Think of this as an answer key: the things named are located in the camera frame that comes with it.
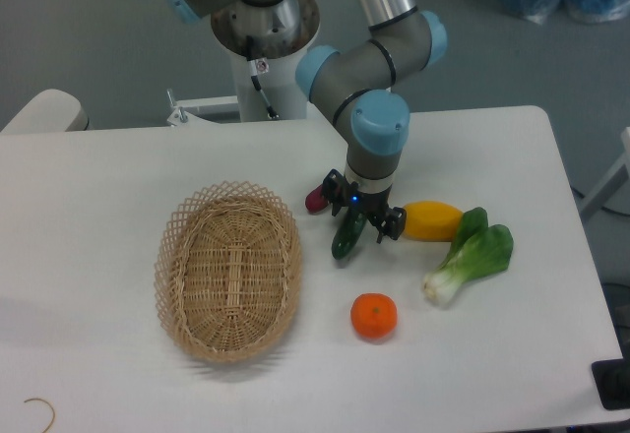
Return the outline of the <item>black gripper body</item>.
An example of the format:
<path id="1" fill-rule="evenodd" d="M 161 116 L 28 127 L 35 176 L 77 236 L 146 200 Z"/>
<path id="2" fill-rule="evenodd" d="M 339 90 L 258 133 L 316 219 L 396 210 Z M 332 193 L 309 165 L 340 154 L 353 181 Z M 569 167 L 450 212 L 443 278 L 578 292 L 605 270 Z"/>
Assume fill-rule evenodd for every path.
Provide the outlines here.
<path id="1" fill-rule="evenodd" d="M 352 217 L 363 216 L 372 224 L 382 224 L 387 216 L 390 192 L 388 187 L 377 193 L 367 193 L 360 191 L 357 183 L 352 183 L 345 190 L 346 213 Z"/>

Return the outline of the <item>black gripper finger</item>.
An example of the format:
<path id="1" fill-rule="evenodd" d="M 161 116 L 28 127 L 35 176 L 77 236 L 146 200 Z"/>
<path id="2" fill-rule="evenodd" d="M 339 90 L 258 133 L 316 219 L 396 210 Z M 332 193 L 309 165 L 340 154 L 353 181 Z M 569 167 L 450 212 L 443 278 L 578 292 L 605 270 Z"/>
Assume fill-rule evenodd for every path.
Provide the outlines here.
<path id="1" fill-rule="evenodd" d="M 321 196 L 332 207 L 331 215 L 333 217 L 347 206 L 347 189 L 346 178 L 336 169 L 332 169 L 324 178 Z"/>
<path id="2" fill-rule="evenodd" d="M 377 213 L 376 222 L 376 228 L 378 230 L 378 244 L 380 244 L 384 238 L 390 238 L 396 241 L 405 230 L 407 212 L 404 208 L 387 207 Z"/>

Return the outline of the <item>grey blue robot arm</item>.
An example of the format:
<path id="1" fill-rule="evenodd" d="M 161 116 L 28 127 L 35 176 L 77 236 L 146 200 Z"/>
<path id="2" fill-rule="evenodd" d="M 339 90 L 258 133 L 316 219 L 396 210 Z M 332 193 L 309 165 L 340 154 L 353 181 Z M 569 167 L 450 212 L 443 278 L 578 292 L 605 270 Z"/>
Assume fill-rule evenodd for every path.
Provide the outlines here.
<path id="1" fill-rule="evenodd" d="M 369 38 L 348 52 L 318 46 L 314 0 L 167 0 L 191 24 L 209 19 L 231 61 L 242 121 L 301 119 L 313 105 L 343 137 L 346 168 L 318 196 L 333 212 L 369 221 L 397 239 L 406 213 L 388 199 L 409 135 L 410 112 L 393 85 L 439 60 L 439 18 L 414 0 L 359 0 Z"/>

